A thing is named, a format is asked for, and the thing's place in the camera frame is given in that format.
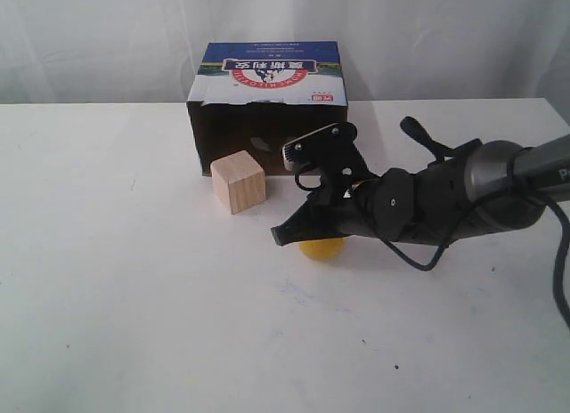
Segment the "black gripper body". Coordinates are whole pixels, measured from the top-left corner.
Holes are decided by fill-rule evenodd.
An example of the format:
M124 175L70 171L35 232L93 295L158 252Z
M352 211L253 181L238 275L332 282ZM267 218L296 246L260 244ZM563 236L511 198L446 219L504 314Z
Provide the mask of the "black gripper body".
M389 243L449 245L467 238L472 224L463 213L470 200L464 166L428 166L412 174L391 168L345 192L356 208L350 236Z

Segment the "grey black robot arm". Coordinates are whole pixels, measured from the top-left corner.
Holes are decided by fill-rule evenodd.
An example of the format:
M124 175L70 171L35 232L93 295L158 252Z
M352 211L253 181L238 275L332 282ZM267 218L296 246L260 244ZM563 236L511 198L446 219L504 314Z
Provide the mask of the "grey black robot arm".
M569 140L534 148L477 139L451 148L426 134L413 139L433 154L417 173L374 174L350 124L327 126L283 147L294 174L315 170L320 183L272 235L280 246L349 236L389 244L446 247L459 239L535 224L548 200L569 199Z

